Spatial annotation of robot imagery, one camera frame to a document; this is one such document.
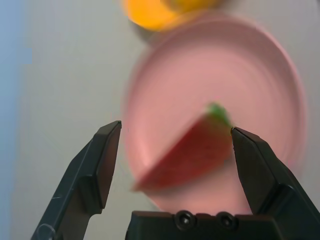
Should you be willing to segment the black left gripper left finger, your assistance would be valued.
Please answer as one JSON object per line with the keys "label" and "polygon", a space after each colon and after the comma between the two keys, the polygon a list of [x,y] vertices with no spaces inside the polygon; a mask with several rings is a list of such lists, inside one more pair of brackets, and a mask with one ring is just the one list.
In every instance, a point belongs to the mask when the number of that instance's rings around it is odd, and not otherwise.
{"label": "black left gripper left finger", "polygon": [[72,159],[57,186],[33,240],[82,240],[90,218],[106,207],[122,123],[99,128]]}

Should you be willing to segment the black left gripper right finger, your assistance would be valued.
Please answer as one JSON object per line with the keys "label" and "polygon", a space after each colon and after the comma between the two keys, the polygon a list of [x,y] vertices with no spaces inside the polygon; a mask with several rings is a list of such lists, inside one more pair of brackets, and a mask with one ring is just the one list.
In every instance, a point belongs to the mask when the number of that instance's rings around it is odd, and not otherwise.
{"label": "black left gripper right finger", "polygon": [[253,215],[274,220],[286,240],[318,240],[320,213],[291,170],[258,135],[234,127],[231,136],[238,178]]}

